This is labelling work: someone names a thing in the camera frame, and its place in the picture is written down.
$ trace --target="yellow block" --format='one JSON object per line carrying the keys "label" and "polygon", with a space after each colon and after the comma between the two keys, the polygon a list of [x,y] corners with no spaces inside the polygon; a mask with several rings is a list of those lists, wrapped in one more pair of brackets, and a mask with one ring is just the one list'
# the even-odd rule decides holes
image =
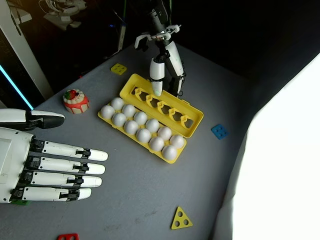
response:
{"label": "yellow block", "polygon": [[120,63],[116,63],[110,70],[115,74],[122,75],[125,71],[127,71],[127,68]]}
{"label": "yellow block", "polygon": [[183,228],[188,228],[192,227],[193,224],[188,218],[188,216],[185,214],[185,212],[182,210],[180,206],[177,207],[175,216],[172,222],[171,229],[183,229]]}

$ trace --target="yellow egg carton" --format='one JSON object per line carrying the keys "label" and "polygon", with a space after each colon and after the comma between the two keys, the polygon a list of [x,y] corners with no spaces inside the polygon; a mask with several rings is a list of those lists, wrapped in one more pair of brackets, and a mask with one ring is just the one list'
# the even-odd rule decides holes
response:
{"label": "yellow egg carton", "polygon": [[[191,106],[188,102],[179,99],[166,91],[162,91],[161,96],[154,96],[151,83],[138,74],[133,74],[129,78],[120,92],[120,97],[123,99],[125,104],[133,105],[136,112],[145,112],[148,120],[157,119],[159,121],[160,128],[164,126],[169,127],[172,131],[172,135],[182,135],[185,138],[191,137],[204,117],[203,112]],[[169,164],[174,164],[176,162],[187,144],[187,141],[184,138],[184,145],[182,148],[177,149],[176,158],[169,161],[163,157],[161,151],[154,151],[149,147],[148,143],[138,141],[135,134],[130,135],[126,133],[124,127],[115,126],[111,119],[103,118],[100,112],[98,113],[98,116],[113,128],[118,129]],[[139,126],[139,129],[145,127],[145,125],[141,125]],[[152,138],[156,136],[156,132],[151,133]],[[164,146],[169,144],[169,140],[164,141]]]}

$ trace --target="white robotic hand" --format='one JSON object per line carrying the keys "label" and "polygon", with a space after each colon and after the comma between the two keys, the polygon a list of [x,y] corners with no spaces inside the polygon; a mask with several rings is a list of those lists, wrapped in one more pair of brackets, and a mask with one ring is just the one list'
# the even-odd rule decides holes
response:
{"label": "white robotic hand", "polygon": [[[16,129],[57,127],[64,119],[63,115],[54,112],[0,109],[0,126]],[[102,184],[100,177],[82,174],[103,174],[103,165],[34,156],[30,152],[94,161],[108,159],[108,154],[104,151],[38,140],[30,133],[0,127],[0,203],[10,203],[13,200],[81,200],[91,195],[90,188]]]}

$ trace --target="blue light strip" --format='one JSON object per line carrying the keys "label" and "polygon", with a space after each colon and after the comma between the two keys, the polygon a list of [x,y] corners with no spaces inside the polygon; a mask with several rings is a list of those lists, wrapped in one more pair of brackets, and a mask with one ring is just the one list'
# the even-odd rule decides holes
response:
{"label": "blue light strip", "polygon": [[15,85],[15,83],[11,80],[9,75],[6,73],[6,71],[3,69],[3,67],[0,65],[0,71],[3,73],[3,75],[6,77],[6,79],[9,81],[9,83],[12,85],[12,87],[16,90],[16,92],[20,95],[20,97],[23,99],[23,101],[28,105],[28,107],[33,110],[34,108],[31,106],[31,104],[28,102],[28,100],[25,98],[25,96],[22,94],[22,92],[19,90],[19,88]]}

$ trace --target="strawberry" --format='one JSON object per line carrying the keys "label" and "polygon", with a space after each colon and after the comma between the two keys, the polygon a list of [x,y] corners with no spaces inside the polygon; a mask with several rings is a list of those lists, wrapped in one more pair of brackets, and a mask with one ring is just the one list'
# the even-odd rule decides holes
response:
{"label": "strawberry", "polygon": [[64,97],[68,100],[72,100],[76,97],[77,92],[75,90],[66,91]]}

